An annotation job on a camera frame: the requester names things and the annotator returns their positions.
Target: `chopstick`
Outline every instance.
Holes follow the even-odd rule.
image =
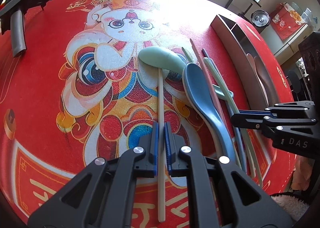
[[[193,60],[192,60],[192,57],[191,57],[190,53],[189,53],[185,48],[183,48],[183,47],[182,47],[181,49],[182,49],[184,55],[186,56],[186,58],[188,59],[188,61],[189,61],[190,63],[193,63]]]
[[[239,113],[239,110],[236,106],[236,103],[234,102],[233,98],[231,97],[229,90],[228,90],[228,87],[227,87],[224,79],[222,78],[218,68],[216,67],[215,63],[213,62],[213,60],[205,57],[205,58],[203,58],[203,61],[204,61],[205,65],[207,66],[207,68],[209,69],[209,71],[212,73],[212,76],[214,77],[214,79],[216,80],[218,85],[220,86],[221,90],[223,91],[223,94],[225,95],[226,100],[228,101],[233,113]],[[248,155],[248,159],[249,159],[251,176],[255,177],[255,173],[257,173],[259,185],[260,185],[260,187],[262,187],[263,186],[262,176],[261,176],[261,172],[260,172],[260,168],[259,168],[259,164],[258,164],[257,155],[256,155],[255,150],[253,148],[252,142],[250,140],[250,137],[249,137],[246,129],[240,129],[240,131],[242,134],[242,138],[244,140],[244,145],[246,147],[246,151],[247,151],[247,155]]]
[[[158,221],[165,221],[165,150],[164,150],[164,94],[162,69],[158,68]]]
[[[209,73],[207,72],[207,69],[204,65],[204,62],[200,56],[200,54],[198,53],[197,49],[196,49],[196,46],[195,44],[193,43],[192,39],[190,38],[190,43],[192,45],[192,49],[194,51],[194,53],[196,54],[196,57],[198,59],[198,62],[200,64],[200,67],[204,73],[204,76],[205,76],[205,79],[207,81],[207,84],[208,84],[208,88],[209,88],[209,91],[210,91],[210,96],[211,96],[211,99],[212,99],[212,102],[216,108],[216,110],[218,111],[218,114],[220,116],[220,118],[222,119],[222,122],[225,124],[225,126],[227,126],[227,122],[226,122],[226,119],[224,117],[224,114],[223,114],[223,111],[222,111],[222,108],[221,108],[221,104],[220,104],[220,101],[217,97],[217,94],[216,92],[214,91],[214,88],[212,86],[212,82],[211,82],[211,79],[210,79],[210,76],[209,76]]]
[[[204,48],[202,48],[202,53],[204,54],[205,57],[211,59],[211,58],[209,57],[207,51],[206,51]]]
[[[229,103],[226,101],[227,109],[230,115],[230,118],[233,116],[233,111],[229,105]],[[240,163],[241,163],[241,168],[242,170],[247,173],[247,156],[245,154],[243,145],[242,145],[242,139],[241,139],[241,134],[239,128],[233,127],[233,132],[235,133],[235,139],[238,145],[238,150],[239,150],[239,157],[240,157]]]

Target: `white chopstick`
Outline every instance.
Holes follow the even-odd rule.
[[[226,100],[229,103],[233,113],[239,113],[239,110],[236,106],[236,103],[234,102],[233,98],[231,97],[229,90],[228,90],[228,87],[227,87],[224,79],[222,78],[217,66],[213,62],[213,60],[205,57],[205,58],[203,58],[203,61],[204,61],[205,65],[207,66],[207,68],[209,69],[212,76],[214,77],[215,81],[217,82],[217,84],[220,87],[221,91],[223,92],[224,96],[226,97]],[[257,155],[256,155],[255,150],[253,148],[251,139],[250,139],[246,129],[240,129],[240,131],[242,134],[242,138],[244,140],[244,145],[245,145],[245,148],[247,151],[247,156],[249,159],[251,176],[255,177],[255,173],[257,173],[259,185],[260,185],[260,187],[262,187],[262,176],[261,176],[261,172],[260,172],[260,168],[259,168],[259,164],[258,164]]]
[[[164,151],[164,96],[162,69],[158,68],[158,221],[165,221],[165,151]]]
[[[192,60],[192,57],[191,57],[190,53],[183,47],[182,47],[182,51],[183,51],[184,55],[186,56],[186,58],[188,59],[188,61],[190,63],[193,63],[193,60]]]

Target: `spoon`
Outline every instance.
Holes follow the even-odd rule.
[[[217,156],[225,155],[235,162],[236,156],[232,140],[213,105],[207,81],[201,68],[194,63],[189,63],[183,71],[182,82],[189,102],[209,128]]]
[[[228,112],[229,112],[230,117],[232,117],[232,115],[235,113],[237,108],[236,108],[236,104],[233,100],[233,97],[229,93],[228,86],[226,85],[226,83],[225,83],[219,69],[217,68],[216,64],[214,63],[214,61],[209,58],[206,50],[202,49],[202,52],[205,55],[205,57],[203,58],[204,64],[208,68],[209,72],[211,73],[211,75],[213,76],[213,78],[215,79],[217,84],[219,86],[221,86],[221,91],[223,92],[223,94],[225,94],[224,98],[226,101]],[[235,127],[233,128],[233,130],[234,130],[236,142],[238,145],[241,168],[244,172],[247,173],[247,162],[246,162],[246,156],[245,156],[245,152],[244,152],[244,148],[243,148],[243,144],[242,144],[242,140],[241,140],[241,136],[240,136],[240,130]]]
[[[198,53],[198,50],[197,50],[197,48],[196,48],[196,46],[195,46],[195,44],[194,44],[194,42],[193,42],[193,40],[191,38],[190,38],[190,43],[191,43],[191,46],[192,46],[192,49],[193,49],[194,53],[196,54],[196,57],[198,59],[200,67],[201,67],[201,69],[203,71],[205,79],[207,81],[207,85],[208,85],[208,88],[209,88],[210,96],[211,96],[212,102],[214,104],[214,107],[218,111],[220,118],[222,119],[223,123],[226,126],[227,122],[226,122],[226,119],[224,117],[224,114],[223,114],[219,99],[218,99],[218,97],[217,97],[217,95],[216,95],[216,93],[215,93],[215,91],[214,91],[214,89],[212,87],[212,82],[211,82],[209,73],[207,72],[206,67],[204,65],[204,62],[202,61],[202,58],[201,58],[200,54]]]
[[[143,48],[139,52],[138,57],[145,64],[156,68],[166,69],[180,75],[182,75],[183,69],[186,66],[184,61],[182,61],[175,52],[160,46]]]
[[[171,63],[170,60],[176,60],[177,58],[184,64],[184,62],[179,58],[177,54],[172,52],[169,49],[157,46],[151,46],[142,49],[138,57],[146,64],[153,66],[153,62],[156,64],[160,64],[164,60],[167,60],[165,64],[169,66],[165,69],[172,71],[172,66],[177,63]],[[158,221],[165,221],[165,151],[164,151],[164,93],[163,93],[163,75],[162,75],[162,67],[158,67],[158,124],[159,124],[159,132],[158,132]],[[176,70],[182,69],[184,67],[178,66],[175,68]]]
[[[263,63],[262,59],[259,56],[254,57],[254,63],[256,65],[257,74],[266,90],[268,103],[269,104],[276,104],[279,103],[278,93],[273,85],[273,81],[266,70],[265,64]]]
[[[253,72],[257,75],[257,78],[259,80],[259,83],[260,83],[262,91],[263,91],[263,95],[264,95],[264,97],[266,99],[266,102],[267,102],[267,105],[268,105],[269,102],[268,102],[268,96],[267,96],[267,93],[266,93],[266,89],[264,88],[264,86],[263,86],[263,84],[262,84],[262,82],[261,82],[261,80],[259,78],[259,75],[257,73],[257,67],[256,67],[256,63],[254,61],[254,58],[252,57],[252,55],[250,53],[247,53],[247,58],[248,58],[249,63],[251,65],[252,69],[253,69]]]

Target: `red tablecloth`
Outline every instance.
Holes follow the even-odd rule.
[[[95,157],[118,157],[151,131],[157,120],[157,69],[138,61],[143,47],[164,46],[185,59],[181,47],[193,53],[191,37],[214,59],[239,109],[249,108],[234,65],[210,27],[216,14],[239,24],[272,76],[280,102],[292,101],[279,64],[254,27],[207,0],[52,0],[44,11],[28,11],[24,56],[12,58],[10,32],[0,37],[0,184],[23,221]],[[180,76],[165,76],[165,120],[186,143],[214,155],[207,126],[186,105]],[[249,134],[263,189],[282,191],[295,156],[278,151],[271,158],[270,144]],[[188,226],[185,185],[183,178],[167,177],[167,221],[159,224],[156,180],[139,180],[132,227]]]

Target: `plastic spoon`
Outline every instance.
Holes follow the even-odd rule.
[[[215,65],[215,63],[214,63],[213,60],[209,57],[207,51],[206,51],[204,48],[202,48],[202,53],[204,54],[204,56],[205,56],[206,58],[210,59],[211,62]],[[218,71],[218,73],[219,73],[220,81],[223,82],[224,85],[225,85],[225,88],[228,89],[228,87],[227,87],[227,85],[226,85],[226,83],[225,83],[225,81],[224,81],[224,79],[223,79],[223,77],[222,77],[222,75],[220,74],[220,72],[219,72],[218,69],[217,69],[217,71]],[[223,94],[223,97],[220,98],[219,95],[218,95],[218,93],[217,93],[217,96],[218,96],[219,99],[223,99],[223,100],[225,100],[225,101],[227,102],[226,105],[227,105],[227,108],[228,108],[228,112],[229,112],[230,117],[232,117],[233,112],[232,112],[232,110],[231,110],[231,108],[230,108],[230,105],[228,104],[228,99],[229,99],[229,97],[233,98],[233,95],[228,95],[228,97],[226,97],[226,96],[224,96],[224,94]],[[234,133],[235,133],[235,138],[236,138],[236,142],[237,142],[238,149],[239,149],[239,157],[240,157],[240,161],[241,161],[241,166],[240,166],[240,167],[242,168],[242,170],[243,170],[244,172],[247,173],[247,161],[246,161],[246,156],[245,156],[245,152],[244,152],[243,145],[242,145],[242,141],[241,141],[240,131],[239,131],[238,128],[233,128],[233,130],[234,130]]]
[[[211,79],[210,79],[210,76],[209,76],[209,73],[207,72],[206,68],[205,68],[205,65],[202,61],[202,58],[200,56],[200,54],[198,53],[198,50],[195,46],[195,44],[193,43],[192,39],[190,38],[190,43],[191,43],[191,46],[192,46],[192,49],[198,59],[198,62],[200,64],[200,67],[204,73],[204,76],[205,76],[205,79],[207,81],[207,85],[208,85],[208,88],[209,88],[209,92],[210,92],[210,96],[211,96],[211,99],[212,99],[212,102],[216,108],[216,110],[218,111],[219,113],[219,116],[220,118],[222,119],[223,123],[225,124],[225,126],[227,125],[227,122],[226,122],[226,119],[224,118],[224,114],[223,114],[223,111],[222,111],[222,108],[221,108],[221,104],[219,102],[219,99],[213,89],[213,86],[212,86],[212,82],[211,82]]]
[[[232,140],[212,103],[203,71],[196,64],[189,63],[183,71],[182,81],[189,102],[204,120],[212,134],[217,156],[225,155],[235,162],[236,156]]]
[[[261,88],[262,88],[264,97],[265,97],[265,99],[266,99],[266,103],[267,103],[267,105],[269,105],[268,96],[267,96],[267,93],[266,93],[266,89],[264,88],[263,83],[261,82],[261,80],[260,80],[260,78],[259,78],[259,75],[258,75],[258,73],[257,73],[257,68],[256,68],[256,63],[255,63],[255,61],[254,61],[254,58],[252,57],[252,55],[251,55],[250,53],[247,53],[247,58],[248,58],[249,63],[250,63],[250,65],[251,65],[252,69],[253,69],[253,72],[257,75],[257,78],[258,78],[259,83],[260,83],[260,85],[261,85]]]
[[[139,59],[145,64],[166,69],[180,75],[182,75],[183,69],[186,66],[184,61],[182,61],[176,53],[160,46],[143,48],[139,52]]]
[[[193,60],[191,58],[190,53],[186,49],[184,49],[183,47],[182,47],[182,51],[185,54],[185,56],[187,57],[188,61],[190,63],[193,63]],[[207,52],[205,51],[205,49],[202,49],[202,51],[206,56],[208,55]],[[225,98],[223,92],[221,91],[220,87],[215,85],[215,84],[212,84],[212,86],[213,86],[214,91],[216,92],[218,98],[221,99],[221,100],[226,100],[226,98]]]
[[[278,93],[274,87],[273,81],[272,81],[272,79],[266,69],[266,66],[263,63],[260,56],[254,57],[254,63],[257,68],[257,74],[258,74],[264,88],[266,89],[269,104],[279,103],[280,100],[278,97]]]

